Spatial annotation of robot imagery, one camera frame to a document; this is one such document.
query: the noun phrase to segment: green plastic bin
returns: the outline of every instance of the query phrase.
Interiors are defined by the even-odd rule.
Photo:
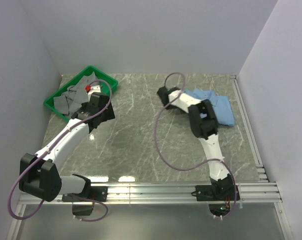
[[[95,76],[98,79],[105,80],[108,84],[110,84],[111,89],[112,89],[112,93],[114,93],[117,90],[117,86],[118,86],[118,81],[117,80],[115,80],[114,78],[108,76],[107,74],[105,74],[104,72],[102,72],[99,69],[95,68],[94,66],[88,66],[82,72],[80,72],[78,75],[76,75],[72,80],[70,80],[63,87],[61,87],[58,91],[56,91],[54,94],[52,94],[51,96],[49,96],[44,101],[43,104],[46,107],[48,107],[49,109],[51,109],[58,116],[60,116],[61,118],[63,118],[64,120],[66,120],[68,122],[69,119],[67,119],[65,116],[63,116],[61,113],[59,113],[55,109],[53,98],[61,96],[62,93],[64,93],[64,92],[67,91],[67,88],[69,86],[76,85],[83,76],[90,76],[93,72],[94,72]],[[101,91],[102,91],[102,93],[107,94],[107,95],[110,96],[109,88],[108,88],[108,86],[104,82],[101,82]]]

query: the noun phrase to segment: white wall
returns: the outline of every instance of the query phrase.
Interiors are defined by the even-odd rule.
[[[61,73],[238,74],[277,0],[21,0]]]
[[[279,0],[239,74],[262,162],[302,240],[302,0]]]
[[[60,80],[21,2],[0,0],[0,240],[12,221],[6,205],[20,158],[41,146],[50,117],[43,101]]]

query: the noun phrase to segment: gray marble table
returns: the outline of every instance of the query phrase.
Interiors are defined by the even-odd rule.
[[[102,123],[84,138],[60,169],[61,175],[80,174],[99,182],[209,182],[209,167],[203,165],[188,172],[176,171],[159,158],[154,143],[155,117],[162,103],[157,90],[166,74],[111,74],[118,80],[112,98],[115,119]],[[61,86],[74,75],[65,74]],[[235,117],[234,127],[219,128],[219,142],[225,162],[237,182],[257,182],[256,164],[229,75],[189,74],[186,87],[214,90],[228,96]],[[182,81],[173,76],[174,87]],[[52,113],[43,145],[51,141],[66,125]],[[179,109],[167,110],[160,119],[159,145],[166,159],[187,168],[205,159],[200,141],[189,125],[188,116]]]

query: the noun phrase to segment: gray cloth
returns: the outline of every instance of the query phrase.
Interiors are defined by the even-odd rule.
[[[90,76],[83,76],[76,85],[69,86],[66,92],[61,96],[53,98],[54,108],[67,118],[71,118],[73,113],[81,108],[83,103],[88,102],[86,86],[96,80],[96,74],[93,72]],[[98,82],[91,84],[91,87],[99,85]]]
[[[56,96],[53,98],[54,108],[61,114],[68,115],[69,114],[69,106],[66,96]]]

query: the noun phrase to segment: folded cloth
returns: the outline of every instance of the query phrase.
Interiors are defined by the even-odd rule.
[[[198,88],[194,89],[194,91],[185,89],[184,92],[189,96],[201,101],[208,99],[212,104],[216,119],[219,124],[230,127],[235,125],[235,117],[227,96],[217,96],[212,90],[200,90]],[[201,113],[200,116],[201,118],[205,118],[207,115]]]
[[[61,96],[53,98],[54,108],[64,116],[70,118],[73,113],[79,110],[83,103],[88,102],[86,86],[96,80],[96,74],[93,72],[90,76],[83,76],[76,85],[69,86],[66,92]]]

